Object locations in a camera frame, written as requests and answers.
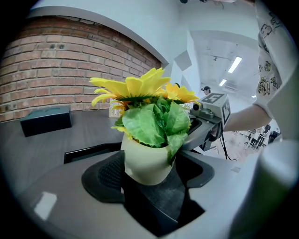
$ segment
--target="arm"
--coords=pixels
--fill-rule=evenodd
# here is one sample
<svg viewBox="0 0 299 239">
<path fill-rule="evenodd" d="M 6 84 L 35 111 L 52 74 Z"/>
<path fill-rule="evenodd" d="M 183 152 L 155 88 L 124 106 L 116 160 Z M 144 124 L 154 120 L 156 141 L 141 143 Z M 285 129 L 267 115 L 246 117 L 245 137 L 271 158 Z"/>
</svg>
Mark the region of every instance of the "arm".
<svg viewBox="0 0 299 239">
<path fill-rule="evenodd" d="M 225 125 L 224 131 L 250 130 L 268 124 L 271 118 L 264 109 L 252 105 L 240 112 L 233 113 Z"/>
</svg>

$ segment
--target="tabletop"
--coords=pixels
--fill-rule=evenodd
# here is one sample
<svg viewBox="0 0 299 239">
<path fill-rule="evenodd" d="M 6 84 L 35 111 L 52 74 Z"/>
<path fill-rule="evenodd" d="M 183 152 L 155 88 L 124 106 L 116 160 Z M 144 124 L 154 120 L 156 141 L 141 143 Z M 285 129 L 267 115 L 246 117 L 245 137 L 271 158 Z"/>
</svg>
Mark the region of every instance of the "tabletop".
<svg viewBox="0 0 299 239">
<path fill-rule="evenodd" d="M 0 163 L 15 195 L 64 163 L 64 153 L 121 142 L 108 110 L 71 112 L 72 127 L 25 137 L 19 120 L 0 123 Z"/>
</svg>

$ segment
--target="white flower pot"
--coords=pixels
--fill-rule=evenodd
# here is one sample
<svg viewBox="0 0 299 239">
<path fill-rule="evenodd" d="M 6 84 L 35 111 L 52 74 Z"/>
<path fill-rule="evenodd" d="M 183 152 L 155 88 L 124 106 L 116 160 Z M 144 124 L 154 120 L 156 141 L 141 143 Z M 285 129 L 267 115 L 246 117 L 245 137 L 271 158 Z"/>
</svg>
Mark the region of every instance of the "white flower pot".
<svg viewBox="0 0 299 239">
<path fill-rule="evenodd" d="M 168 163 L 169 146 L 150 148 L 128 140 L 124 135 L 121 150 L 125 151 L 125 172 L 143 185 L 157 185 L 170 173 L 172 166 Z"/>
</svg>

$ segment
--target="small box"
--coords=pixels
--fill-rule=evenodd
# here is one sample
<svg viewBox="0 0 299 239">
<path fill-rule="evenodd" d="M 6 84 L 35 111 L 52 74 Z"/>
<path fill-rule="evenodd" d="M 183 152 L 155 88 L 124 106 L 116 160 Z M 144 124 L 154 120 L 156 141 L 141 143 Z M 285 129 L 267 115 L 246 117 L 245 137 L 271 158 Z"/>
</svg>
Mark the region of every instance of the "small box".
<svg viewBox="0 0 299 239">
<path fill-rule="evenodd" d="M 71 108 L 49 107 L 35 110 L 20 120 L 26 137 L 71 127 Z"/>
</svg>

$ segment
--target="printed shirt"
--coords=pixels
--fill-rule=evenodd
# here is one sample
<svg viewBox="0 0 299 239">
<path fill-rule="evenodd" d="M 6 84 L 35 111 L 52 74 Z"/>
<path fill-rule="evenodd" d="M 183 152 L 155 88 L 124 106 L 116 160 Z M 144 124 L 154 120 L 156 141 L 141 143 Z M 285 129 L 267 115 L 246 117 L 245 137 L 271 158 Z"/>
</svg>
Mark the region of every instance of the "printed shirt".
<svg viewBox="0 0 299 239">
<path fill-rule="evenodd" d="M 260 81 L 254 104 L 262 107 L 273 119 L 267 103 L 295 71 L 299 60 L 298 50 L 279 18 L 260 0 L 256 0 L 256 16 L 260 29 L 258 34 Z"/>
</svg>

